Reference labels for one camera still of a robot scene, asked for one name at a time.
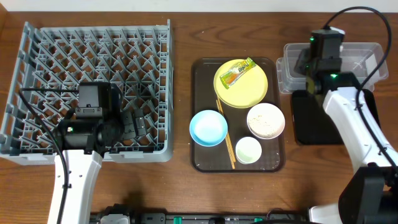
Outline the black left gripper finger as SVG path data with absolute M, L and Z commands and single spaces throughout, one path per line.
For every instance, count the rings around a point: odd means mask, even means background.
M 146 135 L 146 124 L 144 112 L 142 109 L 134 110 L 134 119 L 136 126 L 136 135 L 137 136 L 145 136 Z
M 122 140 L 134 139 L 136 137 L 136 129 L 134 126 L 134 120 L 130 111 L 124 111 L 122 113 L 122 121 L 124 125 L 124 132 L 121 137 Z

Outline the pink bowl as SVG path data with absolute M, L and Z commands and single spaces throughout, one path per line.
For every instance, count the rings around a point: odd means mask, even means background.
M 285 128 L 283 112 L 270 103 L 259 103 L 253 106 L 246 118 L 250 132 L 260 139 L 274 139 L 282 134 Z

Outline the green orange snack wrapper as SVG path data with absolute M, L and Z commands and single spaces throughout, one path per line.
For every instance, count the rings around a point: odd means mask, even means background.
M 237 62 L 227 72 L 220 76 L 221 83 L 226 89 L 229 89 L 241 76 L 255 66 L 256 63 L 249 57 Z

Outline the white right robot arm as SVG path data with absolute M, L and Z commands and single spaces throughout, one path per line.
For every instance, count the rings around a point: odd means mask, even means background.
M 326 55 L 303 49 L 295 71 L 336 126 L 354 176 L 338 202 L 314 206 L 312 223 L 397 223 L 397 151 L 371 114 L 358 79 L 341 72 L 339 50 Z

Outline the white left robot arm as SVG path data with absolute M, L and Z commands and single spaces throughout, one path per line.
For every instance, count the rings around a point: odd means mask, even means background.
M 141 109 L 109 117 L 76 117 L 72 108 L 54 130 L 60 152 L 55 156 L 55 184 L 48 223 L 88 223 L 104 154 L 123 140 L 145 135 Z

